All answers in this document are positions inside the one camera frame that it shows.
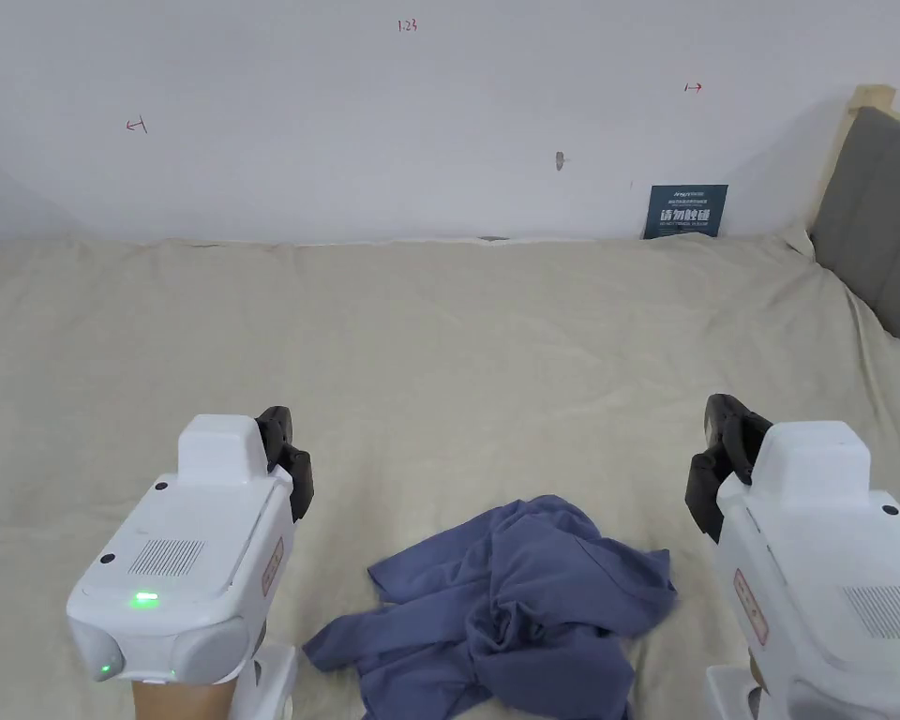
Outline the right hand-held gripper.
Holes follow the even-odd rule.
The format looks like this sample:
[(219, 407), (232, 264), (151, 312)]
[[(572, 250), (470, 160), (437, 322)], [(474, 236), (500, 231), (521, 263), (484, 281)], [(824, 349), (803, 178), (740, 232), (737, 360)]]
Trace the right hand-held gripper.
[(900, 719), (900, 503), (840, 421), (773, 423), (714, 394), (685, 504), (712, 539), (747, 667), (713, 666), (715, 719)]

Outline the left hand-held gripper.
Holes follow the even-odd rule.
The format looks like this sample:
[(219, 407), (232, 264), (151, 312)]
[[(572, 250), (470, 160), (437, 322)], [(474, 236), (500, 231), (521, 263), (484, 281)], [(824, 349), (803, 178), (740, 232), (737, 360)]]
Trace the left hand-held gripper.
[(312, 499), (288, 408), (195, 416), (176, 470), (148, 487), (69, 594), (89, 677), (235, 682), (231, 718), (291, 718), (298, 654), (264, 636)]

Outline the person's left hand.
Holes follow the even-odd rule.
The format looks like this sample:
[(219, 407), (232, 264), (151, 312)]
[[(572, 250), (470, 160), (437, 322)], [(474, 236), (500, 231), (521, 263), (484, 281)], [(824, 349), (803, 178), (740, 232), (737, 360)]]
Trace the person's left hand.
[(209, 685), (132, 683), (135, 718), (223, 719), (231, 716), (237, 680)]

